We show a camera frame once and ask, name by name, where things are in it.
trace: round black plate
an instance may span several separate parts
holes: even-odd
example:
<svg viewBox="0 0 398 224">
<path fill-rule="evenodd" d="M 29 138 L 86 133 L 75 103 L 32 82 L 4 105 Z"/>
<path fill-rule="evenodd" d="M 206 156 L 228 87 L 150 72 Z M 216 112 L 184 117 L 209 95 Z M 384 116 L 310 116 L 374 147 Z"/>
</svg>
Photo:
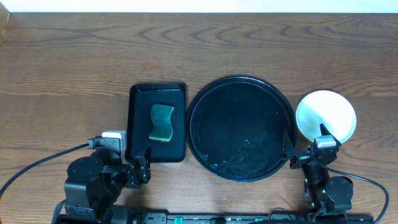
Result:
<svg viewBox="0 0 398 224">
<path fill-rule="evenodd" d="M 284 129 L 295 146 L 291 105 L 270 83 L 253 77 L 226 77 L 192 100 L 186 122 L 192 154 L 210 172 L 238 182 L 266 178 L 283 161 Z"/>
</svg>

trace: wire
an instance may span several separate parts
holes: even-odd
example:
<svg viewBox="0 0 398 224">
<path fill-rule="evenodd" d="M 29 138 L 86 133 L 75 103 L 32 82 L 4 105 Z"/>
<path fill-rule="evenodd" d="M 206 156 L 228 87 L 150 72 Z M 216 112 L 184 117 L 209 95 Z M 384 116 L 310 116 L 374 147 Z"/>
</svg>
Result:
<svg viewBox="0 0 398 224">
<path fill-rule="evenodd" d="M 268 220 L 271 219 L 272 213 L 274 213 L 274 211 L 277 210 L 277 209 L 282 209 L 283 211 L 286 211 L 286 209 L 284 209 L 284 208 L 276 207 L 276 208 L 272 209 L 272 210 L 269 212 L 268 217 L 267 217 Z"/>
<path fill-rule="evenodd" d="M 275 223 L 275 224 L 314 224 L 312 222 L 307 222 L 307 221 L 297 221 L 297 220 L 262 220 L 258 222 L 252 222 L 249 224 L 269 224 L 269 223 Z"/>
<path fill-rule="evenodd" d="M 4 194 L 4 192 L 7 190 L 7 188 L 10 186 L 10 184 L 12 184 L 14 180 L 16 180 L 20 175 L 22 175 L 22 174 L 25 173 L 26 171 L 30 170 L 31 168 L 33 168 L 33 167 L 35 167 L 35 166 L 37 166 L 37 165 L 39 165 L 39 164 L 41 164 L 41 163 L 43 163 L 43 162 L 46 162 L 46 161 L 49 161 L 49 160 L 51 160 L 51 159 L 57 158 L 57 157 L 59 157 L 59 156 L 65 155 L 66 153 L 76 151 L 76 150 L 81 149 L 81 148 L 86 147 L 86 146 L 88 146 L 88 143 L 82 144 L 82 145 L 79 145 L 79 146 L 76 146 L 76 147 L 73 147 L 73 148 L 68 149 L 68 150 L 65 150 L 65 151 L 63 151 L 63 152 L 59 152 L 59 153 L 57 153 L 57 154 L 55 154 L 55 155 L 52 155 L 52 156 L 48 156 L 47 158 L 41 159 L 41 160 L 39 160 L 39 161 L 37 161 L 37 162 L 34 162 L 34 163 L 32 163 L 31 165 L 29 165 L 29 166 L 23 168 L 23 169 L 22 169 L 21 171 L 19 171 L 16 175 L 14 175 L 13 177 L 11 177 L 11 179 L 9 179 L 9 180 L 7 181 L 7 183 L 4 184 L 4 186 L 1 188 L 1 190 L 0 190 L 0 199 L 1 199 L 2 195 Z"/>
<path fill-rule="evenodd" d="M 378 216 L 378 218 L 376 219 L 376 221 L 374 221 L 374 224 L 379 223 L 379 221 L 381 220 L 381 218 L 382 218 L 383 215 L 385 214 L 385 212 L 386 212 L 386 210 L 387 210 L 387 207 L 388 207 L 388 203 L 389 203 L 389 201 L 390 201 L 390 196 L 388 195 L 388 191 L 387 191 L 387 189 L 386 189 L 385 187 L 383 187 L 383 185 L 377 183 L 376 181 L 369 180 L 369 179 L 367 179 L 367 178 L 360 177 L 360 176 L 358 176 L 358 175 L 349 174 L 349 173 L 346 173 L 346 172 L 342 172 L 342 171 L 338 171 L 338 170 L 329 168 L 329 167 L 323 165 L 322 162 L 319 161 L 318 158 L 317 158 L 314 154 L 312 154 L 312 157 L 315 159 L 315 161 L 316 161 L 322 168 L 324 168 L 324 169 L 326 169 L 326 170 L 328 170 L 328 171 L 330 171 L 330 172 L 334 172 L 334 173 L 340 174 L 340 175 L 346 175 L 346 176 L 348 176 L 348 177 L 357 178 L 357 179 L 359 179 L 359 180 L 362 180 L 362 181 L 365 181 L 365 182 L 367 182 L 367 183 L 370 183 L 370 184 L 373 184 L 373 185 L 376 185 L 376 186 L 380 187 L 380 189 L 383 190 L 384 194 L 386 195 L 386 202 L 384 202 L 384 207 L 383 207 L 383 209 L 381 210 L 380 215 Z"/>
</svg>

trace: wood grain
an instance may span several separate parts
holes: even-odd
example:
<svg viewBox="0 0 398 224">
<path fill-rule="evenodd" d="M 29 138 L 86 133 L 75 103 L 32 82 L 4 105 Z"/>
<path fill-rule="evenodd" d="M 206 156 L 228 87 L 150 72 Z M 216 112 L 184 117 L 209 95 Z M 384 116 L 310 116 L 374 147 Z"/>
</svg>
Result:
<svg viewBox="0 0 398 224">
<path fill-rule="evenodd" d="M 0 49 L 0 184 L 30 163 L 109 129 L 126 129 L 130 87 L 185 82 L 187 100 L 234 74 L 274 84 L 293 108 L 335 90 L 357 115 L 332 167 L 385 185 L 398 222 L 398 15 L 12 14 Z M 308 141 L 299 137 L 297 148 Z M 80 150 L 18 178 L 0 203 L 3 223 L 49 223 Z M 351 213 L 377 216 L 381 190 L 354 180 Z M 215 177 L 187 148 L 177 164 L 153 164 L 150 184 L 118 204 L 141 211 L 268 213 L 303 206 L 303 174 L 288 165 L 249 184 Z"/>
</svg>

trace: white wall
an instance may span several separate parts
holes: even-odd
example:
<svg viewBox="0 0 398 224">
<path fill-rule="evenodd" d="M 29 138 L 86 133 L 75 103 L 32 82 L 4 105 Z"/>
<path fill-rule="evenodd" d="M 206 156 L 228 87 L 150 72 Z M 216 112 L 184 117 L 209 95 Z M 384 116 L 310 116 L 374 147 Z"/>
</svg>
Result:
<svg viewBox="0 0 398 224">
<path fill-rule="evenodd" d="M 398 12 L 398 0 L 0 0 L 10 12 Z"/>
</svg>

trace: green sponge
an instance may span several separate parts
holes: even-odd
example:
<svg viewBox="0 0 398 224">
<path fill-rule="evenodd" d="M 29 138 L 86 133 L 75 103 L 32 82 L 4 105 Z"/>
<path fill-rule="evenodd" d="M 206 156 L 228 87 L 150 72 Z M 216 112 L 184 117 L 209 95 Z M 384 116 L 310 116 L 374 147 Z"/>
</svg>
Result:
<svg viewBox="0 0 398 224">
<path fill-rule="evenodd" d="M 150 118 L 154 123 L 154 129 L 149 134 L 149 139 L 169 142 L 173 136 L 173 126 L 170 120 L 173 106 L 153 105 Z"/>
</svg>

